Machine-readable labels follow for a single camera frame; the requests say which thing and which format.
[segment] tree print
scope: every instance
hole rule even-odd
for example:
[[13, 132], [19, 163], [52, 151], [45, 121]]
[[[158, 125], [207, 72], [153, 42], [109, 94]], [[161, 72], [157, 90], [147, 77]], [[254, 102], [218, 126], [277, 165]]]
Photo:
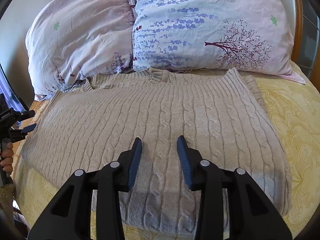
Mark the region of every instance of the tree print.
[[134, 24], [134, 16], [132, 9], [135, 8], [135, 5], [129, 5], [127, 3], [127, 7], [122, 9], [122, 13], [124, 14], [124, 18], [126, 19], [126, 22], [130, 25]]
[[228, 68], [253, 70], [262, 69], [270, 59], [271, 45], [261, 40], [255, 30], [247, 30], [248, 24], [244, 20], [234, 22], [231, 27], [224, 27], [226, 33], [219, 42], [205, 42], [205, 46], [216, 46], [224, 51], [224, 55], [217, 60], [220, 65]]

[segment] green clover print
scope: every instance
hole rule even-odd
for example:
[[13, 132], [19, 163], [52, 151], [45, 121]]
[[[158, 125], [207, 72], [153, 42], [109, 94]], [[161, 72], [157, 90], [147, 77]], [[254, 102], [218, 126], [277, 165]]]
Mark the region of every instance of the green clover print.
[[272, 23], [273, 23], [275, 26], [278, 26], [277, 20], [276, 20], [276, 18], [275, 18], [273, 15], [271, 15], [270, 20], [272, 21]]
[[53, 29], [54, 29], [55, 31], [58, 30], [59, 24], [60, 24], [59, 22], [56, 22], [55, 25], [53, 26]]

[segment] metal screw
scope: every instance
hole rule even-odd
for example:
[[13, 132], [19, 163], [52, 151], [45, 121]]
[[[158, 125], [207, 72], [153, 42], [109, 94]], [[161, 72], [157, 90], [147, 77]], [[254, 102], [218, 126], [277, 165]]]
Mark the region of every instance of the metal screw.
[[200, 165], [206, 167], [206, 166], [209, 166], [210, 163], [207, 160], [202, 160], [202, 161], [200, 161]]
[[119, 167], [119, 166], [120, 166], [120, 163], [117, 162], [117, 161], [110, 163], [110, 167], [111, 167], [111, 168], [117, 168], [117, 167]]
[[80, 177], [82, 174], [83, 174], [83, 170], [76, 170], [76, 171], [75, 171], [75, 175], [76, 175], [77, 177]]
[[237, 169], [237, 173], [238, 173], [239, 175], [244, 175], [244, 174], [245, 174], [245, 169], [243, 169], [243, 168], [238, 168], [238, 169]]

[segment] wall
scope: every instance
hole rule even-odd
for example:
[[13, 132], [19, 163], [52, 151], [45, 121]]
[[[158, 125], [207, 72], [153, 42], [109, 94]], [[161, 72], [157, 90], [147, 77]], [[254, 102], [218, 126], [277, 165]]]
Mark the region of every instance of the wall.
[[34, 91], [28, 73], [27, 31], [52, 0], [12, 0], [0, 20], [0, 63], [18, 97], [31, 106]]

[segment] bed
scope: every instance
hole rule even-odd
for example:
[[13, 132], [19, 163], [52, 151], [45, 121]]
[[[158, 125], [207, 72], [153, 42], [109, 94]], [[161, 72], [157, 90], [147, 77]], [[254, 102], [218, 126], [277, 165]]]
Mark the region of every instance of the bed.
[[[299, 10], [295, 0], [281, 0], [285, 6], [292, 33], [299, 40]], [[267, 110], [286, 150], [291, 166], [293, 208], [284, 217], [293, 237], [305, 227], [320, 203], [320, 95], [316, 88], [292, 63], [294, 70], [303, 77], [306, 85], [281, 78], [254, 73], [266, 103]], [[35, 117], [25, 120], [22, 126], [37, 122], [49, 100], [34, 101], [30, 109]], [[32, 226], [42, 210], [57, 192], [57, 189], [40, 173], [30, 167], [20, 156], [24, 141], [14, 144], [13, 179], [17, 186], [16, 200], [21, 212]], [[91, 213], [91, 237], [96, 238], [95, 212]], [[177, 236], [140, 230], [124, 225], [127, 239], [191, 239], [190, 236]]]

